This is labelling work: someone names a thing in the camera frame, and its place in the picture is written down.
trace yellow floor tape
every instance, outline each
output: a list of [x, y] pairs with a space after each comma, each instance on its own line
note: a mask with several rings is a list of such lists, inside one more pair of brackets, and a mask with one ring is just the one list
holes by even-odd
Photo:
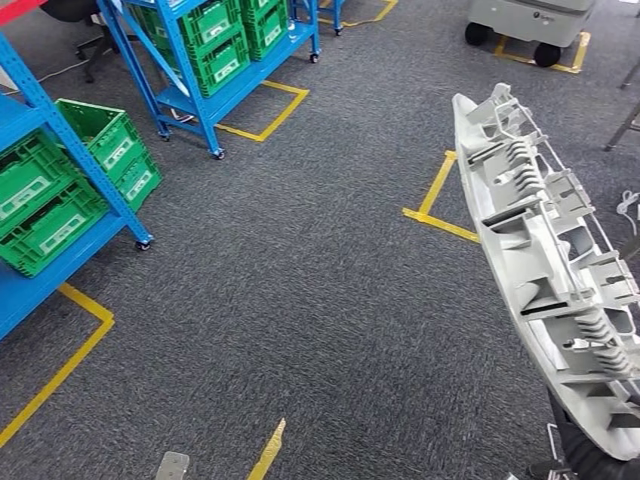
[[[332, 1], [333, 0], [325, 0], [324, 2], [320, 4], [320, 8], [327, 8], [329, 5], [331, 5]], [[368, 20], [360, 20], [359, 22], [342, 22], [342, 26], [343, 27], [357, 27], [358, 25], [365, 25], [366, 23], [380, 22], [380, 20], [387, 16], [389, 14], [389, 12], [390, 12], [393, 7], [395, 7], [395, 5], [398, 4], [398, 0], [383, 0], [383, 1], [386, 3], [386, 5], [385, 5], [385, 7], [382, 11], [380, 11], [379, 14], [376, 15], [375, 18], [371, 18], [371, 19], [368, 19]], [[333, 20], [331, 20], [331, 19], [328, 19], [328, 18], [318, 17], [318, 21], [320, 22], [320, 23], [327, 23], [327, 24], [329, 24], [329, 25], [334, 24]]]
[[282, 83], [272, 82], [270, 80], [264, 80], [262, 82], [263, 85], [271, 88], [276, 88], [278, 90], [282, 90], [283, 92], [287, 93], [293, 93], [295, 95], [294, 99], [287, 106], [282, 113], [278, 115], [275, 120], [271, 122], [269, 126], [263, 130], [261, 133], [255, 134], [251, 132], [245, 132], [245, 130], [240, 130], [239, 128], [231, 127], [229, 125], [223, 125], [220, 123], [216, 124], [216, 127], [224, 130], [226, 132], [234, 133], [235, 135], [240, 135], [241, 137], [248, 138], [251, 140], [254, 140], [255, 142], [263, 142], [269, 138], [269, 135], [275, 132], [275, 129], [282, 125], [285, 120], [286, 120], [289, 115], [294, 112], [296, 108], [298, 107], [305, 97], [309, 95], [309, 90], [303, 89], [303, 88], [297, 88], [291, 87], [290, 85], [283, 85]]
[[284, 418], [280, 420], [280, 423], [278, 424], [278, 427], [273, 432], [271, 439], [264, 447], [258, 463], [251, 470], [251, 473], [247, 477], [247, 480], [262, 480], [266, 475], [266, 471], [273, 463], [273, 460], [275, 459], [275, 456], [278, 455], [278, 452], [282, 446], [282, 432], [285, 431], [286, 425], [287, 422]]
[[435, 176], [435, 179], [433, 180], [433, 183], [431, 184], [429, 191], [426, 192], [426, 195], [424, 197], [424, 200], [423, 200], [420, 208], [417, 211], [411, 210], [409, 208], [403, 208], [402, 214], [405, 217], [412, 218], [420, 223], [426, 223], [427, 225], [445, 230], [445, 232], [453, 233], [454, 235], [457, 235], [466, 240], [471, 240], [472, 242], [479, 243], [480, 239], [475, 233], [470, 232], [466, 228], [458, 227], [444, 220], [440, 220], [439, 218], [432, 217], [429, 214], [433, 204], [435, 203], [435, 199], [438, 197], [438, 194], [439, 194], [440, 190], [442, 189], [442, 186], [445, 185], [445, 181], [449, 175], [449, 172], [451, 172], [451, 167], [454, 166], [454, 163], [455, 163], [457, 158], [457, 156], [456, 155], [456, 152], [452, 150], [445, 151], [445, 161], [442, 163], [442, 166], [440, 167], [440, 170], [438, 171], [438, 175]]
[[38, 408], [46, 402], [52, 393], [55, 392], [63, 382], [79, 365], [82, 360], [89, 354], [94, 347], [100, 342], [103, 337], [106, 335], [106, 332], [113, 326], [113, 314], [109, 310], [96, 303], [94, 300], [78, 291], [68, 283], [64, 283], [58, 289], [63, 295], [75, 302], [76, 304], [84, 308], [85, 310], [94, 315], [100, 321], [100, 325], [91, 334], [86, 342], [74, 353], [71, 358], [66, 361], [62, 368], [57, 371], [48, 383], [45, 385], [42, 390], [38, 392], [26, 407], [23, 408], [15, 418], [7, 425], [4, 430], [0, 432], [0, 448], [4, 447], [7, 442], [15, 435], [27, 420], [31, 418]]
[[[495, 51], [494, 51], [494, 55], [500, 58], [508, 58], [509, 60], [515, 60], [516, 62], [520, 63], [528, 63], [529, 65], [535, 65], [536, 62], [532, 58], [522, 57], [520, 55], [513, 55], [511, 53], [505, 53], [504, 49], [506, 47], [506, 41], [509, 40], [508, 37], [505, 37], [503, 35], [498, 45], [496, 47]], [[580, 73], [582, 71], [582, 65], [584, 63], [584, 57], [586, 55], [586, 48], [589, 46], [589, 42], [591, 40], [591, 34], [589, 32], [580, 32], [580, 34], [580, 45], [578, 45], [578, 49], [576, 52], [576, 56], [574, 58], [574, 63], [571, 67], [566, 65], [560, 65], [555, 64], [552, 65], [549, 68], [552, 70], [558, 70], [558, 72], [565, 72], [565, 73]]]

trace blue shelf frame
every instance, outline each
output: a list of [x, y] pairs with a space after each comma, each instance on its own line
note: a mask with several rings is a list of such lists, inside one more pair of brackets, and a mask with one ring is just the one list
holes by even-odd
[[344, 0], [331, 0], [331, 6], [318, 7], [318, 11], [331, 14], [331, 18], [334, 19], [334, 30], [336, 31], [336, 35], [340, 35], [344, 29], [342, 25], [342, 20], [340, 19], [340, 12], [342, 12], [343, 3], [344, 3]]
[[[291, 25], [287, 35], [279, 40], [265, 58], [260, 62], [251, 62], [249, 67], [233, 78], [228, 84], [211, 97], [203, 97], [189, 61], [183, 42], [178, 19], [206, 0], [183, 0], [170, 6], [167, 0], [155, 0], [149, 3], [145, 0], [97, 0], [113, 38], [120, 48], [122, 57], [129, 67], [134, 82], [140, 91], [155, 121], [158, 134], [168, 140], [171, 131], [168, 125], [182, 128], [192, 133], [202, 135], [207, 142], [209, 151], [216, 158], [223, 158], [224, 149], [218, 143], [214, 126], [247, 97], [272, 72], [282, 65], [286, 59], [311, 39], [310, 60], [317, 62], [320, 54], [320, 36], [318, 30], [318, 0], [290, 0]], [[138, 25], [126, 8], [126, 4], [141, 5], [155, 8], [164, 24], [169, 43], [181, 73], [179, 79], [167, 62]], [[299, 20], [298, 9], [304, 9], [307, 21]], [[172, 86], [155, 94], [151, 89], [142, 67], [134, 52], [127, 32], [118, 21], [122, 17], [173, 83]], [[198, 119], [195, 125], [180, 123], [171, 115], [162, 112], [162, 108], [174, 108], [195, 115]]]
[[2, 33], [0, 33], [0, 67], [17, 85], [25, 100], [22, 103], [0, 95], [0, 151], [35, 129], [46, 127], [57, 136], [111, 207], [96, 225], [35, 277], [23, 277], [0, 262], [2, 339], [122, 228], [128, 227], [137, 242], [143, 245], [149, 244], [153, 237], [122, 199]]

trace cable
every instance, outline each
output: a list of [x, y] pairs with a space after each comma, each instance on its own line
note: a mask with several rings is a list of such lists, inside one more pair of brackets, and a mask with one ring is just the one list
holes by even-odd
[[[107, 48], [106, 50], [104, 51], [104, 53], [103, 53], [103, 55], [104, 55], [105, 53], [107, 53], [107, 52], [110, 52], [110, 51], [111, 51], [110, 48]], [[62, 75], [63, 73], [66, 73], [69, 70], [73, 70], [74, 68], [82, 67], [82, 65], [85, 65], [85, 63], [87, 63], [88, 61], [89, 61], [88, 59], [82, 60], [82, 62], [75, 63], [73, 65], [69, 65], [68, 67], [63, 68], [62, 70], [59, 70], [57, 72], [54, 72], [54, 73], [50, 73], [48, 75], [45, 75], [44, 77], [38, 79], [38, 83], [42, 83], [45, 80], [48, 80], [48, 79], [52, 78], [52, 77], [57, 77], [58, 75]], [[9, 91], [9, 92], [3, 93], [2, 95], [15, 95], [17, 93], [20, 93], [20, 90], [11, 90], [11, 91]]]
[[616, 207], [616, 212], [618, 215], [626, 217], [631, 223], [631, 227], [633, 228], [634, 237], [638, 234], [638, 228], [635, 226], [635, 221], [627, 215], [626, 212], [629, 210], [629, 205], [637, 202], [638, 197], [640, 197], [640, 193], [632, 193], [631, 190], [625, 190], [622, 194], [622, 202]]
[[189, 114], [179, 115], [178, 112], [177, 112], [174, 108], [171, 109], [171, 115], [173, 115], [174, 118], [175, 118], [176, 120], [177, 120], [180, 123], [190, 122], [190, 121], [193, 120], [194, 118], [195, 118], [195, 115], [189, 115]]

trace gray plastic part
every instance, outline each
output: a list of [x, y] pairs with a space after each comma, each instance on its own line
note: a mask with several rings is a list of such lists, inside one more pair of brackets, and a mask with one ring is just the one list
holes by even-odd
[[593, 442], [640, 456], [640, 338], [629, 311], [640, 297], [626, 263], [509, 85], [453, 105], [467, 205], [519, 336]]
[[189, 455], [167, 452], [162, 457], [155, 480], [182, 480], [189, 468]]
[[568, 47], [586, 24], [596, 0], [472, 0], [469, 21], [527, 42]]

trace black object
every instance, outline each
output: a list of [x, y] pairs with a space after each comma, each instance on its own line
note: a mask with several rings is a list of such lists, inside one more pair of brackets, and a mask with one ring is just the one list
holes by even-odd
[[[91, 20], [91, 15], [100, 13], [100, 8], [95, 0], [49, 0], [40, 6], [41, 9], [49, 15], [50, 17], [60, 20], [61, 22], [76, 23], [85, 21], [87, 25], [93, 25]], [[94, 83], [95, 79], [91, 75], [91, 69], [98, 60], [100, 60], [104, 52], [109, 48], [114, 53], [119, 53], [118, 45], [109, 31], [109, 28], [104, 25], [100, 25], [102, 30], [102, 35], [100, 37], [89, 40], [78, 45], [75, 51], [75, 56], [78, 60], [86, 60], [87, 54], [85, 50], [94, 49], [94, 52], [89, 57], [89, 61], [84, 65], [85, 80], [87, 83]], [[130, 35], [129, 40], [136, 40], [135, 35]]]
[[[574, 424], [551, 392], [549, 392], [549, 399], [562, 442], [565, 462], [577, 473], [580, 480], [640, 479], [640, 457], [628, 462], [610, 457]], [[530, 467], [530, 472], [537, 473], [532, 470]]]
[[534, 52], [534, 60], [536, 64], [544, 68], [555, 65], [560, 61], [561, 56], [562, 56], [562, 48], [548, 43], [540, 43]]
[[486, 25], [480, 25], [479, 23], [469, 23], [464, 31], [464, 38], [466, 43], [478, 47], [486, 42], [489, 38], [489, 32], [491, 29]]

